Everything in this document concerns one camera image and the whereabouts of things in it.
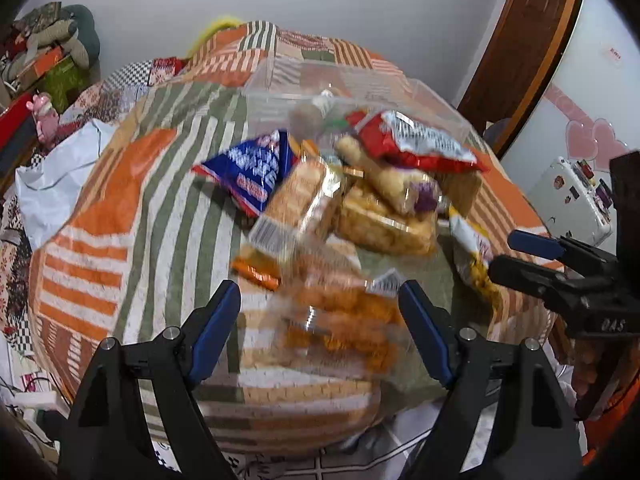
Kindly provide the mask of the person right hand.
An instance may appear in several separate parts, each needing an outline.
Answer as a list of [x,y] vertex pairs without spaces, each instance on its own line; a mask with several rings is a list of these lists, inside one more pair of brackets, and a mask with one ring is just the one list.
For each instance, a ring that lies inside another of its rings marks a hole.
[[576,339],[572,387],[582,398],[598,378],[597,365],[608,343],[605,339]]

